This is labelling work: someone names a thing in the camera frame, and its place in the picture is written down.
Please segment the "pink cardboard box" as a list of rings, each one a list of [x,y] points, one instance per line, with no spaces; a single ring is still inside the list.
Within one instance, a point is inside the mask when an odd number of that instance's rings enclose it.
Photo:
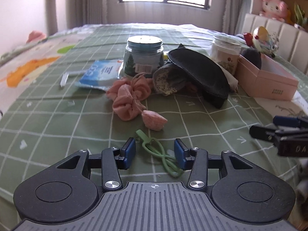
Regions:
[[[239,85],[253,98],[291,101],[298,88],[298,80],[268,56],[262,54],[261,60],[262,67],[259,69],[240,56],[235,71]]]

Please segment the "dark round plush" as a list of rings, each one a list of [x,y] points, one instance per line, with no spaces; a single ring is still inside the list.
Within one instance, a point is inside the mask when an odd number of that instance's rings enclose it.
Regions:
[[[241,51],[241,55],[258,69],[261,69],[262,59],[259,51],[254,48],[246,48]]]

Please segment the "blue white tissue pack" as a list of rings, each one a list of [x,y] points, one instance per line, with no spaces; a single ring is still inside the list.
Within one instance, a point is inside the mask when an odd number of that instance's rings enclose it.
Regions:
[[[107,92],[113,83],[121,78],[122,69],[123,60],[96,60],[75,85]]]

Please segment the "colourful toy figure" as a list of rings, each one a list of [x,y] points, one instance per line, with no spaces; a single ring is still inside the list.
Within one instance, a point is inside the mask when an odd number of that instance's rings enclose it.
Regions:
[[[247,46],[275,58],[279,48],[279,39],[275,32],[270,34],[265,27],[260,26],[255,28],[253,33],[244,33],[243,37]]]

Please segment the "white pen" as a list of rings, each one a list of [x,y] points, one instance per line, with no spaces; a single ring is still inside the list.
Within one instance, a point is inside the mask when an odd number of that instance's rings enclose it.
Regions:
[[[60,80],[60,87],[63,88],[65,87],[66,83],[67,83],[67,80],[69,77],[71,76],[80,76],[80,75],[83,75],[85,74],[86,71],[85,70],[80,70],[80,71],[68,71],[68,72],[65,72],[63,75],[62,75],[62,78]]]

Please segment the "clear jar with flower label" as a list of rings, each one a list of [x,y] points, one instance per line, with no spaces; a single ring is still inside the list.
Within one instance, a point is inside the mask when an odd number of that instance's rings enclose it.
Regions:
[[[235,74],[240,51],[241,45],[237,40],[221,34],[213,36],[210,58],[231,75]]]

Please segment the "potted green plant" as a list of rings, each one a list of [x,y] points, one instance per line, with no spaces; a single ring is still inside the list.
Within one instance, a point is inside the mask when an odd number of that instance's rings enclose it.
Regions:
[[[298,30],[306,31],[305,27],[307,25],[307,16],[305,11],[296,2],[294,3],[294,27]]]

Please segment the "green lidded glass jar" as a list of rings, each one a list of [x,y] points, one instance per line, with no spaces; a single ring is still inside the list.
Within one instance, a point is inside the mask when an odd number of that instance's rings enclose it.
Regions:
[[[163,41],[151,35],[135,35],[127,39],[124,53],[124,73],[134,77],[144,73],[146,78],[164,65]]]

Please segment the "pink plush toy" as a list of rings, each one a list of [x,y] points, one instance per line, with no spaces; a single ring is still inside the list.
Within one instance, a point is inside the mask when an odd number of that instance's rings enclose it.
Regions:
[[[283,0],[262,0],[262,11],[259,16],[285,23],[289,7]]]

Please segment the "cartoon print blanket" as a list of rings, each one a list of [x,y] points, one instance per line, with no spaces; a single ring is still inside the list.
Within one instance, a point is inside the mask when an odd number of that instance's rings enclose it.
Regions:
[[[65,30],[4,54],[1,57],[1,117],[40,74],[94,30],[90,26]]]

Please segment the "right grey curtain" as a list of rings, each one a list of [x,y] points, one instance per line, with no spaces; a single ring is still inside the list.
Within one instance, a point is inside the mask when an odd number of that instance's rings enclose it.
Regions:
[[[242,0],[226,0],[222,18],[222,32],[234,34]]]

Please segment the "grey curtain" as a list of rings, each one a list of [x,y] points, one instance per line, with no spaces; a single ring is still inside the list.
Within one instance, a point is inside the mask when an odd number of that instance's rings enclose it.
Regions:
[[[108,22],[108,0],[45,0],[47,32]]]
[[[234,34],[242,0],[226,0],[222,18],[222,32]]]

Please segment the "pink cushion far corner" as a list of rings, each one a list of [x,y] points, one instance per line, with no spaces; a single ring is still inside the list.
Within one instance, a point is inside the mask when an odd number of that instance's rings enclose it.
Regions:
[[[37,31],[34,30],[32,31],[29,35],[28,35],[28,40],[26,41],[26,43],[30,43],[30,42],[34,42],[34,41],[41,41],[46,39],[46,34],[41,32],[41,31]]]

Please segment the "left grey curtain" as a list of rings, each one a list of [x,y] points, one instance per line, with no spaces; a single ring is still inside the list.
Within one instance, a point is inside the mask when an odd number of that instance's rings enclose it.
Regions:
[[[108,22],[108,0],[45,0],[47,32]]]

